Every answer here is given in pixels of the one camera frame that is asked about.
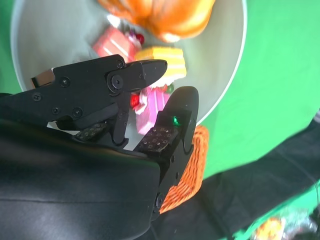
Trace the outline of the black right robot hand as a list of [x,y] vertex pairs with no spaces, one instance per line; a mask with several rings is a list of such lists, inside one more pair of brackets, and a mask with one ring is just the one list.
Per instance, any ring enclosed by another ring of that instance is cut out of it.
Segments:
[[165,60],[116,54],[49,69],[34,88],[0,96],[0,237],[134,240],[160,214],[190,160],[199,109],[177,88],[133,150],[130,99]]

